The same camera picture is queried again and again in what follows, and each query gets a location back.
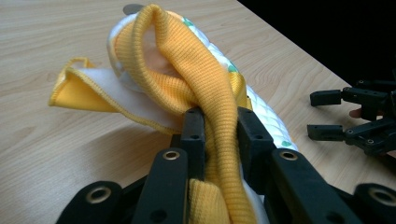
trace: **wood grain surface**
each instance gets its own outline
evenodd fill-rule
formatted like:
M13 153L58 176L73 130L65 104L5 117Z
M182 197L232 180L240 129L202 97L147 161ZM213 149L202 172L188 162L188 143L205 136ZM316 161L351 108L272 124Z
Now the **wood grain surface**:
M350 193L368 182L396 188L394 165L342 142L308 138L307 124L362 123L347 115L356 105L310 106L311 92L347 86L329 69L234 0L153 2L189 18L233 61L328 183ZM97 180L125 187L169 146L170 136L120 114L48 106L69 59L110 67L108 32L130 3L0 3L0 223L54 223L81 188Z

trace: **yellow cloth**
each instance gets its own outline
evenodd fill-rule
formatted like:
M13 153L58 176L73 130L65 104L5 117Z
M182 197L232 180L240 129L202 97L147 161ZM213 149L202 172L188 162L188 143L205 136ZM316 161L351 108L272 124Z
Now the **yellow cloth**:
M177 72L172 76L148 65L144 35L152 25L156 49ZM178 118L195 106L200 106L205 114L205 182L190 180L191 222L255 223L242 185L236 140L237 107L249 107L243 77L224 69L176 13L157 5L143 7L134 22L110 42L114 51L109 53L115 54L151 101ZM116 70L116 62L110 61ZM72 60L59 75L49 105L120 112L161 132L179 132L128 112L84 70L73 67L77 62L83 62L82 67L94 68L86 59Z

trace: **dark background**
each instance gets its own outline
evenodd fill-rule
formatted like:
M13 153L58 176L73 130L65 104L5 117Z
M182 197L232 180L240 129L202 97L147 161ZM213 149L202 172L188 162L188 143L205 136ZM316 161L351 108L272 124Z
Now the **dark background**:
M396 0L239 0L350 85L395 80Z

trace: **folded cloth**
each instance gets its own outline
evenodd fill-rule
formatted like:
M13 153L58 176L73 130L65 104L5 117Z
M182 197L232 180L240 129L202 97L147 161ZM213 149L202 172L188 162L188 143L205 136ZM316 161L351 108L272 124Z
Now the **folded cloth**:
M205 181L191 179L191 223L262 222L240 173L237 107L253 109L277 147L297 150L275 112L191 21L147 5L110 32L112 68L74 58L61 71L49 105L118 112L160 132L180 133L184 113L205 115Z

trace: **light wood tabletop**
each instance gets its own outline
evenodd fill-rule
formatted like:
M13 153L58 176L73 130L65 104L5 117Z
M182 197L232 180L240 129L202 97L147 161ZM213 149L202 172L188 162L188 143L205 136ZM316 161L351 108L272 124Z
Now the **light wood tabletop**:
M147 2L136 0L145 5ZM312 107L313 91L341 90L341 78L232 0L153 1L189 18L284 121L325 180L352 193L359 183L396 188L395 166L343 142L317 142L307 124L362 123L357 105ZM110 67L106 39L131 1L0 3L0 223L54 223L72 197L98 180L123 187L149 171L170 136L121 114L48 106L69 59Z

